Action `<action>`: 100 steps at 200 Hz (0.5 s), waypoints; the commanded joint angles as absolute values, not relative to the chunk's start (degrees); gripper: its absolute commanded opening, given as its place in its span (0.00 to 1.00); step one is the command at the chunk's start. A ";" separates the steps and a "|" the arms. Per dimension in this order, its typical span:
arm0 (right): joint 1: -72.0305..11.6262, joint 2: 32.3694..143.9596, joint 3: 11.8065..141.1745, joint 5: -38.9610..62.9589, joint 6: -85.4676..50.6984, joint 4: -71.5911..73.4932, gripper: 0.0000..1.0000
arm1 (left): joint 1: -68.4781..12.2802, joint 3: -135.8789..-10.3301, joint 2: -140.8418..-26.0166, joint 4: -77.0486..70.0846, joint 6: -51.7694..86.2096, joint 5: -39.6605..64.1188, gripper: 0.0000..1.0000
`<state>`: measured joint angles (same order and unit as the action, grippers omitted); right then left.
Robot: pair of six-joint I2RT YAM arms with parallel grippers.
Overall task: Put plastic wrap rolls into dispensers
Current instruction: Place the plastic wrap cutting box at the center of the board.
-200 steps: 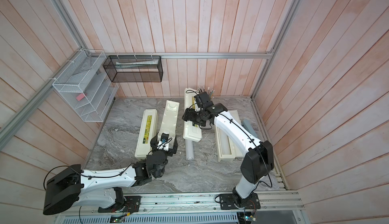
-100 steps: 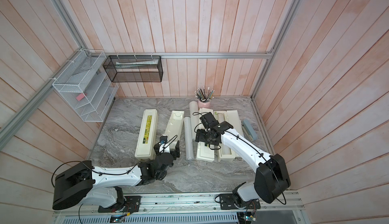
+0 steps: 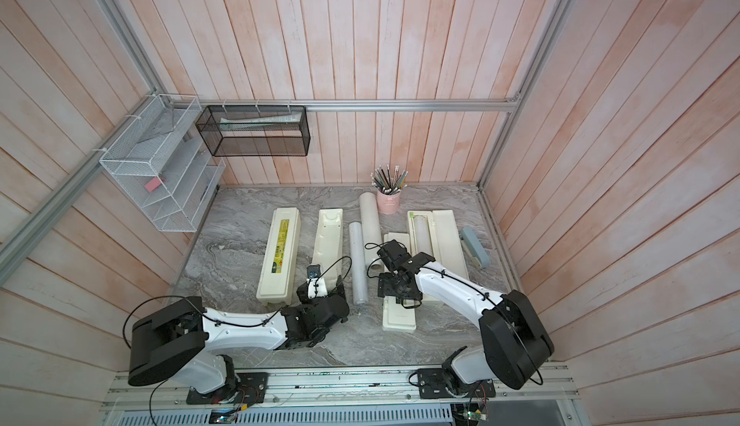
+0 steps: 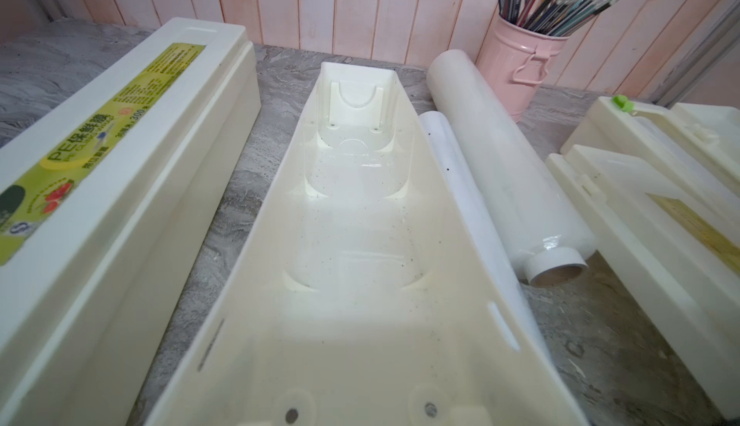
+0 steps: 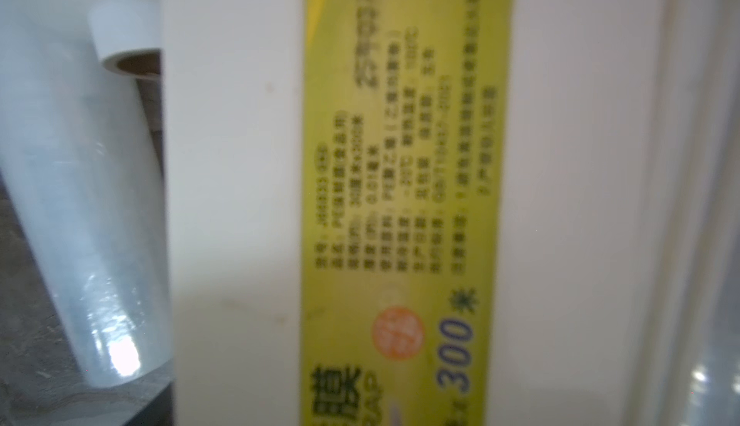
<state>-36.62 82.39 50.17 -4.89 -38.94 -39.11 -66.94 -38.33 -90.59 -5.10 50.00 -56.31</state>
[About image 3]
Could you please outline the thin plastic wrap roll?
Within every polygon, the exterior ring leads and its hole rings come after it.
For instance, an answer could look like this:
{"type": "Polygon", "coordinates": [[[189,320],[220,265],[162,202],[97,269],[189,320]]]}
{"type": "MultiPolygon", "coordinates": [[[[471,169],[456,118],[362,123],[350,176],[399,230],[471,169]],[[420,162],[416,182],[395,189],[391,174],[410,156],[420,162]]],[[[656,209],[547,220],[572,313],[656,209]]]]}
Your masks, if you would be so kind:
{"type": "Polygon", "coordinates": [[[364,242],[362,236],[362,224],[353,222],[349,225],[350,257],[352,260],[351,276],[353,287],[353,300],[358,306],[368,302],[368,284],[366,276],[366,262],[364,254],[364,242]]]}

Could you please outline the cream dispenser lid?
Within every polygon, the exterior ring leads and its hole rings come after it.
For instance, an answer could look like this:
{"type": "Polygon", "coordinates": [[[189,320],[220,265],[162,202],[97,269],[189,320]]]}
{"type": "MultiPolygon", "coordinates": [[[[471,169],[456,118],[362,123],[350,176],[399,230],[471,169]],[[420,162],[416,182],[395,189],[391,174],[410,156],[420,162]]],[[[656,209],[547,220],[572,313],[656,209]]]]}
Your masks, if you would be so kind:
{"type": "Polygon", "coordinates": [[[394,297],[383,298],[383,330],[413,333],[416,330],[415,310],[397,304],[394,297]]]}
{"type": "Polygon", "coordinates": [[[464,257],[454,212],[452,210],[435,210],[433,214],[436,223],[437,244],[439,244],[437,261],[447,270],[468,280],[466,258],[464,257]]]}

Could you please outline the thick plastic wrap roll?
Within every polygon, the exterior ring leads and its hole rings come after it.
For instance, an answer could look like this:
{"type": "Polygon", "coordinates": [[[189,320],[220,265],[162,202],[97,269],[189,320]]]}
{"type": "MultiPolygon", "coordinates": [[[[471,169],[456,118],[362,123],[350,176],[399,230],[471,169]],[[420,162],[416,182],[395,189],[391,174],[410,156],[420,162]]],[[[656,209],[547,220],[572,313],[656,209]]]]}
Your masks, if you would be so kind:
{"type": "Polygon", "coordinates": [[[377,199],[372,192],[365,192],[360,196],[360,223],[362,224],[365,267],[368,267],[378,258],[377,248],[383,242],[377,199]]]}

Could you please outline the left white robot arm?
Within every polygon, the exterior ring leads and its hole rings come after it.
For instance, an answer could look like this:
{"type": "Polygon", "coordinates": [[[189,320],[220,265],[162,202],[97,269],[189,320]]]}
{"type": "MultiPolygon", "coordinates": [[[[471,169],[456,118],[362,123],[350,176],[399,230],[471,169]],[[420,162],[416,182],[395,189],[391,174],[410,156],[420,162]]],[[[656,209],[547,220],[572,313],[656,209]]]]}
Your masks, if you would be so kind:
{"type": "Polygon", "coordinates": [[[311,348],[349,317],[342,281],[333,289],[322,279],[304,283],[298,296],[297,306],[266,314],[221,312],[204,306],[200,296],[179,298],[133,324],[129,385],[177,380],[201,395],[231,392],[236,375],[225,350],[311,348]]]}

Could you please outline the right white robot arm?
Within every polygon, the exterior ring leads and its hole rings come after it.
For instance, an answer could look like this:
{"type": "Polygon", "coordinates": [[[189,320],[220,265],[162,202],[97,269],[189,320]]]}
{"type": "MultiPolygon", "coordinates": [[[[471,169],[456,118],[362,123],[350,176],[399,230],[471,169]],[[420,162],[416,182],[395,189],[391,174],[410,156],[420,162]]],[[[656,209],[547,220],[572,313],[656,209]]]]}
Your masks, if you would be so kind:
{"type": "Polygon", "coordinates": [[[526,295],[476,285],[429,254],[413,256],[396,240],[381,244],[378,258],[385,266],[379,275],[380,297],[412,308],[434,298],[480,331],[480,345],[462,347],[440,368],[419,372],[422,389],[438,387],[462,396],[491,380],[517,391],[529,381],[543,383],[540,368],[554,354],[554,344],[526,295]]]}

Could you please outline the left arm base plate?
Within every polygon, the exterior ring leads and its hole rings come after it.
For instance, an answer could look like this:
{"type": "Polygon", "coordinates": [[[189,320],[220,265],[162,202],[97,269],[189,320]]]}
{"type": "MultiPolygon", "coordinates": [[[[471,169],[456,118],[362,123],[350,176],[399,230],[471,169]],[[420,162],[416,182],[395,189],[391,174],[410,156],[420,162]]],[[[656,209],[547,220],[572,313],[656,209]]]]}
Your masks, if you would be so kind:
{"type": "Polygon", "coordinates": [[[237,372],[223,387],[212,393],[201,394],[191,389],[187,405],[247,405],[264,402],[269,374],[267,372],[237,372]]]}

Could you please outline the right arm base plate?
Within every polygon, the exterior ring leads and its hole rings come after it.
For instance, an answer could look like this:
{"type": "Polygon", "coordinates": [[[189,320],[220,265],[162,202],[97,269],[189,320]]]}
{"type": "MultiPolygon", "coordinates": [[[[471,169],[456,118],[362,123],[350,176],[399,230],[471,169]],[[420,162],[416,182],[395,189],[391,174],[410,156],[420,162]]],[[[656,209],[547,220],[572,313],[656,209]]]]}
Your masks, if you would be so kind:
{"type": "Polygon", "coordinates": [[[451,369],[419,368],[408,377],[408,382],[418,388],[422,399],[472,398],[487,400],[495,397],[493,381],[483,380],[472,384],[463,382],[451,369]]]}

